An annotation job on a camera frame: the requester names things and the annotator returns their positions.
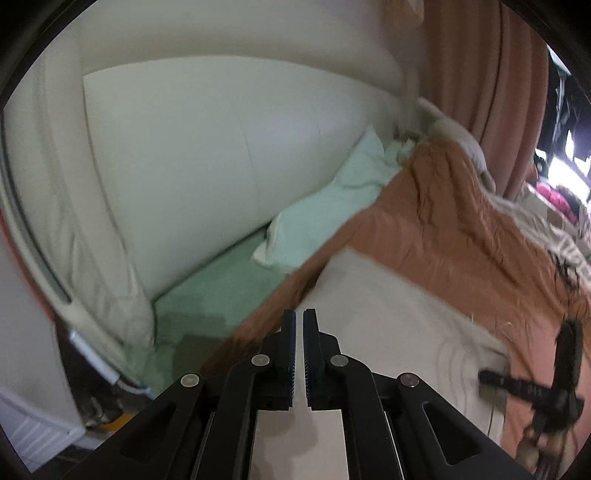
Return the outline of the beige large garment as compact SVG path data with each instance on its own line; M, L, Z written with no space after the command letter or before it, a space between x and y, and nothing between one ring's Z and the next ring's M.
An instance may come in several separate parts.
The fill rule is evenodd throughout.
M391 378L418 375L495 442L506 400L481 389L482 369L507 372L506 347L485 328L377 261L346 249L332 257L297 312L314 309L318 327L342 353ZM338 411L308 408L304 350L297 349L294 406L257 422L253 479L346 479Z

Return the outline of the dark hanging clothes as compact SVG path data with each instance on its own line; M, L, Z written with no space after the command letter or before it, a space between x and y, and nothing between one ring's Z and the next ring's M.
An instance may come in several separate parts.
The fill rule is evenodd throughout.
M590 101L558 55L549 52L548 93L537 148L551 156L563 154L568 134L574 142L573 157L590 157Z

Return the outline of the green bed sheet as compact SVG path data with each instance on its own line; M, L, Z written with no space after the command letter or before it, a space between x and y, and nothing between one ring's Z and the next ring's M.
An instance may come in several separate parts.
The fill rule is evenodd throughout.
M154 344L126 348L130 365L151 396L183 374L197 372L286 279L283 272L252 260L264 239L263 229L253 232L154 301Z

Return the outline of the mint green pillow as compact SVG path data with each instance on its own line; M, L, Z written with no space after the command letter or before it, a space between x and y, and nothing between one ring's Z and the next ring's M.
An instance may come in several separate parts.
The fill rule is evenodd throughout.
M368 127L329 184L273 218L252 260L284 272L300 268L342 225L377 200L415 145L394 139L385 146Z

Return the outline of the grey patterned blanket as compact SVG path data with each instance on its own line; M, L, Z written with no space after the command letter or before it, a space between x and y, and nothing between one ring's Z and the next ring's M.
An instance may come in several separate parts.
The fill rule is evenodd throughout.
M578 229L529 185L516 201L486 192L490 203L510 216L532 242L574 266L581 279L590 284L590 243Z

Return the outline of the orange bed cover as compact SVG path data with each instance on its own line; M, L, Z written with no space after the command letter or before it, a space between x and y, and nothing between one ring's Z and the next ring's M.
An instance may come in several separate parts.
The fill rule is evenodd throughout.
M201 373L224 374L259 352L263 339L280 328L283 311L297 309L329 260L351 249L470 316L506 347L509 374L550 384L562 323L590 322L590 284L566 260L528 239L485 193L458 143L420 144L379 198L240 323ZM500 443L515 455L532 422L531 408L480 388L505 398Z

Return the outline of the cream padded headboard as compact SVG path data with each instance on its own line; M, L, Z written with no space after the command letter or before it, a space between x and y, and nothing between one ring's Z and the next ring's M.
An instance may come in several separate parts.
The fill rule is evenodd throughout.
M152 300L411 124L418 72L313 1L31 3L1 50L1 205L118 370Z

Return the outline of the pink window curtain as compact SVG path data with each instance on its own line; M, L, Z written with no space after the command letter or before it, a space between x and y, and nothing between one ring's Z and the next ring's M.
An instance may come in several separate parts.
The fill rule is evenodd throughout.
M499 195L515 199L542 129L549 54L501 1L384 1L389 33L426 38L427 98L469 130Z

